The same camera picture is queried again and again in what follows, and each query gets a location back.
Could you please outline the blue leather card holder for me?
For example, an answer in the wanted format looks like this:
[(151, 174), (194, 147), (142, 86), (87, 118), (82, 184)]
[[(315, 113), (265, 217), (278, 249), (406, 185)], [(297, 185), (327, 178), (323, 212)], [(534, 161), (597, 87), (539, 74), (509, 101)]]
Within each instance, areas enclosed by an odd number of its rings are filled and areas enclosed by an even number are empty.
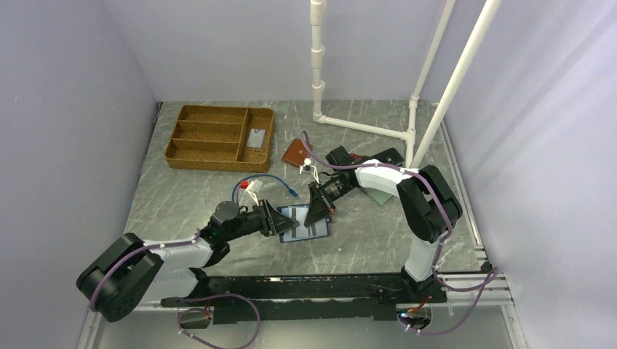
[(299, 223), (298, 227), (286, 230), (279, 236), (279, 241), (281, 243), (306, 241), (316, 238), (324, 238), (330, 235), (330, 223), (332, 222), (330, 217), (324, 218), (309, 227), (305, 227), (303, 225), (308, 210), (308, 204), (279, 206), (277, 208), (279, 213), (282, 213), (284, 216), (292, 218)]

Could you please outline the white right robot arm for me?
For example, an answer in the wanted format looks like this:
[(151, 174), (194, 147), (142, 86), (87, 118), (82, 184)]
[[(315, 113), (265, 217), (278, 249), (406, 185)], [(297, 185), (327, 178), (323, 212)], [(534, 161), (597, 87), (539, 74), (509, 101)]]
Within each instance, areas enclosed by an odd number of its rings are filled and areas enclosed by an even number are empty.
[(404, 168), (404, 159), (395, 148), (359, 156), (339, 146), (327, 154), (326, 162), (334, 172), (324, 183), (309, 184), (310, 202), (303, 224), (308, 227), (330, 217), (335, 201), (356, 188), (397, 197), (413, 233), (410, 254), (402, 268), (401, 292), (411, 302), (421, 300), (434, 281), (439, 237), (462, 215), (461, 205), (442, 173), (433, 165)]

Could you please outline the white credit card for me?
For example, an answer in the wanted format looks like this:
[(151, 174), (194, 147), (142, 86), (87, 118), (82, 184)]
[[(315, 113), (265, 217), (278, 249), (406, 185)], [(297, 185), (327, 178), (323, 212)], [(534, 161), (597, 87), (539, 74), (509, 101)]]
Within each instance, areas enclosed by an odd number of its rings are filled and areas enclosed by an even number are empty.
[(266, 138), (266, 130), (265, 129), (255, 129), (251, 128), (247, 134), (247, 143), (246, 146), (248, 148), (262, 148)]

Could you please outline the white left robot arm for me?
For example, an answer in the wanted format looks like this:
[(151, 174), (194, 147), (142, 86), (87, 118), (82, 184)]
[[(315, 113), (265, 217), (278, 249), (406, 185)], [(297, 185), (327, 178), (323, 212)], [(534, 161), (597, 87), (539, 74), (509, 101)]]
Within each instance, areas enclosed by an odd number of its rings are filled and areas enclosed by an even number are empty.
[(277, 236), (298, 225), (266, 200), (251, 209), (222, 201), (188, 238), (152, 241), (125, 233), (81, 272), (76, 288), (89, 309), (109, 322), (123, 319), (142, 302), (179, 297), (200, 305), (210, 292), (203, 270), (230, 252), (231, 241), (254, 233)]

